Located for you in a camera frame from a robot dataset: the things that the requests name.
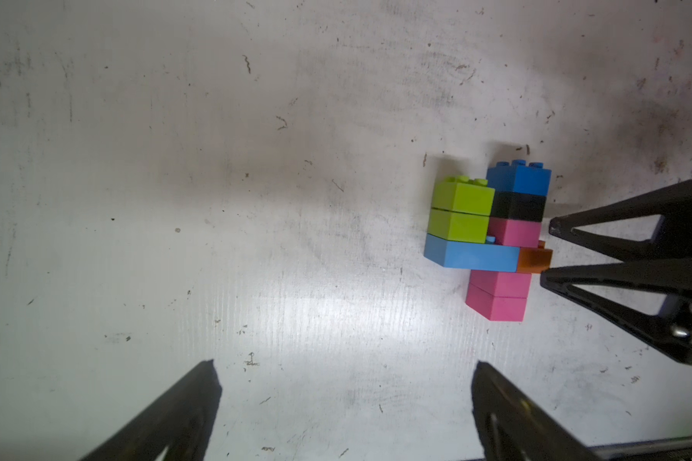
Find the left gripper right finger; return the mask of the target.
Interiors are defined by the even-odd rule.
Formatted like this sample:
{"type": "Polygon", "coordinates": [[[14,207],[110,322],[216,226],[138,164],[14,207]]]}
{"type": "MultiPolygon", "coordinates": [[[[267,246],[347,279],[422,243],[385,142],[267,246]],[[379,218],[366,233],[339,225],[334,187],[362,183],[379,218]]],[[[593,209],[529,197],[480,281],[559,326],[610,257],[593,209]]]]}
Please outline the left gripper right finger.
{"type": "Polygon", "coordinates": [[[471,392],[486,460],[598,458],[491,364],[477,364],[471,392]]]}

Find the orange lego brick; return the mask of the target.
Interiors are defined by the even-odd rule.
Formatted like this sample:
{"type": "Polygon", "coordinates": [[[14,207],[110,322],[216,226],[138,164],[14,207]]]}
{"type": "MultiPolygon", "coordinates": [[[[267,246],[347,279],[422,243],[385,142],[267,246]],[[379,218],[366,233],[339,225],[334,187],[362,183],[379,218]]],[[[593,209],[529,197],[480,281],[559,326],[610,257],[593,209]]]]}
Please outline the orange lego brick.
{"type": "Polygon", "coordinates": [[[551,266],[553,251],[546,249],[546,242],[539,240],[535,248],[522,247],[519,251],[516,272],[540,274],[551,266]]]}

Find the green lego brick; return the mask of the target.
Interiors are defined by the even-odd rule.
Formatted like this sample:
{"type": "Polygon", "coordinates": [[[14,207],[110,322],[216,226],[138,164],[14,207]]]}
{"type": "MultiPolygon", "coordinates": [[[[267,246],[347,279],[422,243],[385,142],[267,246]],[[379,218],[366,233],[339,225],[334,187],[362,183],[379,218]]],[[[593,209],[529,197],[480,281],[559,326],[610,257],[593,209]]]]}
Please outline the green lego brick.
{"type": "Polygon", "coordinates": [[[428,234],[457,242],[486,243],[489,217],[431,209],[428,234]]]}
{"type": "Polygon", "coordinates": [[[443,211],[489,216],[494,196],[495,189],[488,185],[486,179],[447,177],[434,187],[431,207],[443,211]]]}

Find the pink lego brick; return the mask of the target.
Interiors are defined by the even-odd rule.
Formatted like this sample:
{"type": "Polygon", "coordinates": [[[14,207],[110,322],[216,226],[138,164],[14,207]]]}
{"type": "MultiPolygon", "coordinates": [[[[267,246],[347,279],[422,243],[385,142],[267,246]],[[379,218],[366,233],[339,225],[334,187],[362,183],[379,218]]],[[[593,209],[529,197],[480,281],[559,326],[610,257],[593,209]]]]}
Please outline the pink lego brick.
{"type": "Polygon", "coordinates": [[[495,297],[524,298],[530,293],[532,274],[473,270],[469,284],[495,297]]]}
{"type": "Polygon", "coordinates": [[[498,245],[536,248],[541,228],[541,222],[490,217],[487,235],[494,237],[498,245]]]}
{"type": "Polygon", "coordinates": [[[492,322],[522,322],[527,299],[494,296],[469,284],[465,303],[492,322]]]}

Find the black lego brick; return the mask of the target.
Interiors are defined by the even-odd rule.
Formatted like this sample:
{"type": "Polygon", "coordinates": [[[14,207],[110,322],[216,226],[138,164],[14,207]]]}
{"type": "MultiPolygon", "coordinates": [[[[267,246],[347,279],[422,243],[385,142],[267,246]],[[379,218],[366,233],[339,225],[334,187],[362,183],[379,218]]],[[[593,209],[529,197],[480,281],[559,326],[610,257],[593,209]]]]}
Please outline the black lego brick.
{"type": "Polygon", "coordinates": [[[546,201],[546,196],[496,191],[490,216],[507,220],[541,222],[546,201]]]}

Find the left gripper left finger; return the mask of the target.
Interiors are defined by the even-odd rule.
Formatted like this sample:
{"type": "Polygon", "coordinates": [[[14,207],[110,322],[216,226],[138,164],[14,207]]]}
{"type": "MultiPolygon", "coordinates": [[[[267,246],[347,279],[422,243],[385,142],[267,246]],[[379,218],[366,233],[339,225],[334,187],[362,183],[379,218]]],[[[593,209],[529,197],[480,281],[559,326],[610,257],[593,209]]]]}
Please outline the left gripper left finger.
{"type": "Polygon", "coordinates": [[[84,459],[202,460],[221,395],[213,361],[202,361],[84,459]]]}

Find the dark blue lego brick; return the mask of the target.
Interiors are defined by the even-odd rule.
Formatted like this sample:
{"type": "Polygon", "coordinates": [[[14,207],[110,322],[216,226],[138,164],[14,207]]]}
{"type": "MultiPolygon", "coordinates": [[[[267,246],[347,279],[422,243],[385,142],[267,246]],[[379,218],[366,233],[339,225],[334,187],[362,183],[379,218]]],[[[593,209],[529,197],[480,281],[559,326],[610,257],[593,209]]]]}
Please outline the dark blue lego brick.
{"type": "Polygon", "coordinates": [[[498,161],[486,172],[488,186],[498,192],[515,192],[546,197],[549,192],[552,171],[543,163],[527,163],[516,159],[511,163],[498,161]]]}

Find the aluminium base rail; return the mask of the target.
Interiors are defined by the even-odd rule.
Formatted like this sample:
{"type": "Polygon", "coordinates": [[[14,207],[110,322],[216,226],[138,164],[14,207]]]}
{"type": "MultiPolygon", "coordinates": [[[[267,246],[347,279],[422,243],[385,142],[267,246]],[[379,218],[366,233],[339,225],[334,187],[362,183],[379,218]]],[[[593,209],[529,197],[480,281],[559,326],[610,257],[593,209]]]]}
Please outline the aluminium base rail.
{"type": "Polygon", "coordinates": [[[692,436],[589,448],[603,460],[692,461],[692,436]]]}

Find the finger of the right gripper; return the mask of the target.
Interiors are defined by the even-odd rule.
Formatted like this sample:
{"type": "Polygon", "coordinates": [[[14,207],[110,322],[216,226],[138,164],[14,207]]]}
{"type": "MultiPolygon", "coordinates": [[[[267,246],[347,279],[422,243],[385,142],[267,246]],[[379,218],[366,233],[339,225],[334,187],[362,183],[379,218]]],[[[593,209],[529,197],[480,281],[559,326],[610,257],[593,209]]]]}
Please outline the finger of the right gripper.
{"type": "Polygon", "coordinates": [[[692,257],[559,267],[543,272],[540,284],[692,365],[692,257]]]}
{"type": "Polygon", "coordinates": [[[692,180],[555,217],[549,234],[620,261],[692,257],[692,180]]]}

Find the light blue long lego brick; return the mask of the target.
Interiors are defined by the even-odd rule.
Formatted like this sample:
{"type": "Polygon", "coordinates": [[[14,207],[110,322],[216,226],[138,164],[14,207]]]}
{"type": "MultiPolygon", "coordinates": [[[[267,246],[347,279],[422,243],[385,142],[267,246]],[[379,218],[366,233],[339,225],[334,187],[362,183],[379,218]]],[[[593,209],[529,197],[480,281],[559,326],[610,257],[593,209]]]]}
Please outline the light blue long lego brick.
{"type": "Polygon", "coordinates": [[[446,240],[426,236],[424,257],[444,268],[515,273],[519,247],[446,240]]]}

